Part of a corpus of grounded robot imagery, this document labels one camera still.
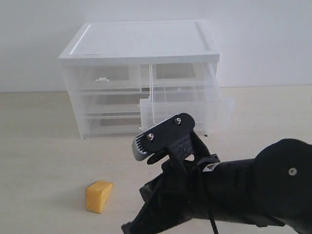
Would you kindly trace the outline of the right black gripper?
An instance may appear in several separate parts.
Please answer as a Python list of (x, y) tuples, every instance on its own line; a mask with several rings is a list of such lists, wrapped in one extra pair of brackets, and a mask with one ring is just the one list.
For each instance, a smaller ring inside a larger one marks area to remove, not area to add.
[(123, 233), (159, 234), (194, 218), (209, 220), (213, 233), (218, 233), (201, 166), (219, 162), (216, 154), (185, 160), (187, 171), (183, 175), (178, 175), (168, 161), (163, 163), (163, 173), (140, 188), (144, 205), (133, 221), (121, 226)]

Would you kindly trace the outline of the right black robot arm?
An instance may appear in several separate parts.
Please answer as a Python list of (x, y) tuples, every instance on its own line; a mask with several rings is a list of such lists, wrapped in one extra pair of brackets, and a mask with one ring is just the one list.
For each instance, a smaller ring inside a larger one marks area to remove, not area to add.
[(215, 155), (185, 160), (178, 172), (170, 160), (140, 189), (144, 205), (122, 225), (125, 234), (158, 234), (192, 219), (258, 227), (290, 226), (312, 231), (312, 146), (282, 139), (255, 158), (218, 162)]

